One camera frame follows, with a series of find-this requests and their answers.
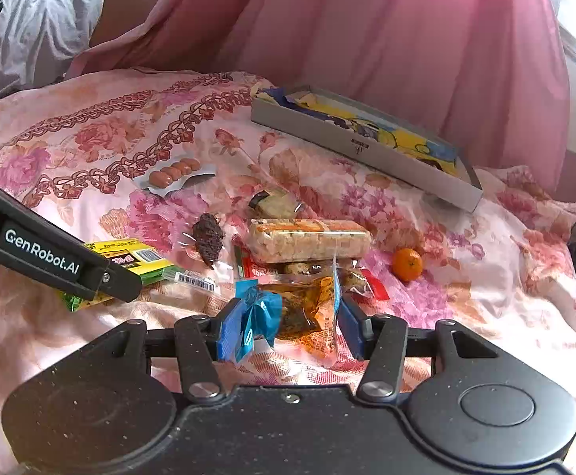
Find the open box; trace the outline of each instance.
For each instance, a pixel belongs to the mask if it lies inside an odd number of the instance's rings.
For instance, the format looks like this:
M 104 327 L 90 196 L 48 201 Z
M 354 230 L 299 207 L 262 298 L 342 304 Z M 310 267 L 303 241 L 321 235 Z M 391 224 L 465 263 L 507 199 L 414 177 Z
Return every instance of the open box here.
M 331 121 L 324 121 L 315 117 L 315 112 L 305 113 L 298 108 L 295 100 L 309 93 L 312 93 L 322 103 L 334 106 L 348 114 L 382 123 L 394 130 L 401 129 L 420 135 L 432 144 L 453 150 L 453 146 L 446 141 L 399 118 L 309 85 L 286 88 L 285 97 L 282 99 L 286 106 L 280 105 L 268 97 L 256 96 L 252 100 L 251 120 L 260 125 L 270 126 L 301 137 L 306 141 L 329 148 L 350 159 L 379 169 L 383 173 L 432 193 L 465 211 L 473 212 L 476 209 L 483 195 L 483 189 L 473 169 L 457 153 L 455 153 L 457 159 L 454 168 L 456 173 L 455 175 L 448 174 L 426 164 L 425 161 L 400 153 L 400 151 L 387 144 L 382 144 L 377 139 L 365 137 L 352 129 L 343 128 Z

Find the bed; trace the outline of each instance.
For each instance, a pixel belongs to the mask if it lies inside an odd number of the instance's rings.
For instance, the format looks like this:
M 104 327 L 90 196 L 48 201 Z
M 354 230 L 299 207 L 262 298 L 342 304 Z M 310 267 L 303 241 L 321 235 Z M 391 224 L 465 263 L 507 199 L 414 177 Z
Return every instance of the bed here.
M 0 187 L 83 241 L 131 236 L 175 260 L 189 217 L 217 213 L 230 236 L 241 233 L 249 198 L 281 185 L 312 215 L 354 219 L 372 231 L 375 248 L 365 262 L 390 299 L 362 299 L 368 314 L 392 313 L 413 327 L 456 319 L 576 398 L 576 277 L 565 244 L 576 204 L 553 201 L 523 166 L 477 169 L 484 198 L 476 212 L 464 213 L 252 123 L 251 88 L 268 85 L 242 72 L 118 69 L 16 93 L 0 100 Z M 217 176 L 166 199 L 132 182 L 150 160 L 182 154 L 215 164 Z M 389 253 L 402 245 L 425 261 L 423 275 L 408 285 L 387 268 Z M 0 266 L 0 412 L 18 384 L 121 321 L 170 327 L 181 317 L 214 312 L 207 302 L 155 300 L 144 294 L 134 303 L 69 313 L 54 290 Z M 338 361 L 328 369 L 290 350 L 260 349 L 240 366 L 221 366 L 220 374 L 226 385 L 355 386 L 364 363 L 338 341 Z M 429 371 L 428 360 L 407 360 L 403 391 Z M 175 367 L 160 364 L 153 374 L 176 388 Z M 0 426 L 0 470 L 14 464 Z M 576 474 L 576 439 L 566 465 Z

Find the dark brown dried meat snack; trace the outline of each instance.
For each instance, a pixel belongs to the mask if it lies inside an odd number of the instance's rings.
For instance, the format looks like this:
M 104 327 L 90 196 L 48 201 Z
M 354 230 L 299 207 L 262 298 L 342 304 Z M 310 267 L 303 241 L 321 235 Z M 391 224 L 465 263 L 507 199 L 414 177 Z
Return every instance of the dark brown dried meat snack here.
M 202 214 L 200 219 L 194 223 L 191 234 L 195 239 L 195 248 L 200 257 L 211 268 L 220 256 L 222 239 L 224 238 L 224 232 L 218 225 L 218 220 L 212 214 Z

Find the blue gripper pad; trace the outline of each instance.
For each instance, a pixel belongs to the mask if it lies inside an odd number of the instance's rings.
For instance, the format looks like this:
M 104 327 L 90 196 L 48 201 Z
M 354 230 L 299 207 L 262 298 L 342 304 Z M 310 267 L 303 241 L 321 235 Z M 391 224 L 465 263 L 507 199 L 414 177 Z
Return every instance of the blue gripper pad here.
M 246 302 L 240 298 L 233 310 L 222 322 L 220 338 L 216 343 L 218 361 L 232 360 L 235 347 L 240 342 L 242 334 L 242 315 L 246 311 Z
M 365 342 L 361 335 L 360 322 L 343 298 L 339 305 L 337 322 L 354 358 L 359 361 L 365 360 Z

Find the wrapped puffed rice bar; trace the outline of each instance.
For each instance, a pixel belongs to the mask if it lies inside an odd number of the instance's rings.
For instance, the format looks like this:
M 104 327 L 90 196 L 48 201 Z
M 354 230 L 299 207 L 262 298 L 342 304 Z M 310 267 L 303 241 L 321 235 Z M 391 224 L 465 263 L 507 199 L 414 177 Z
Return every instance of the wrapped puffed rice bar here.
M 371 234 L 349 220 L 251 220 L 249 247 L 266 264 L 363 257 Z

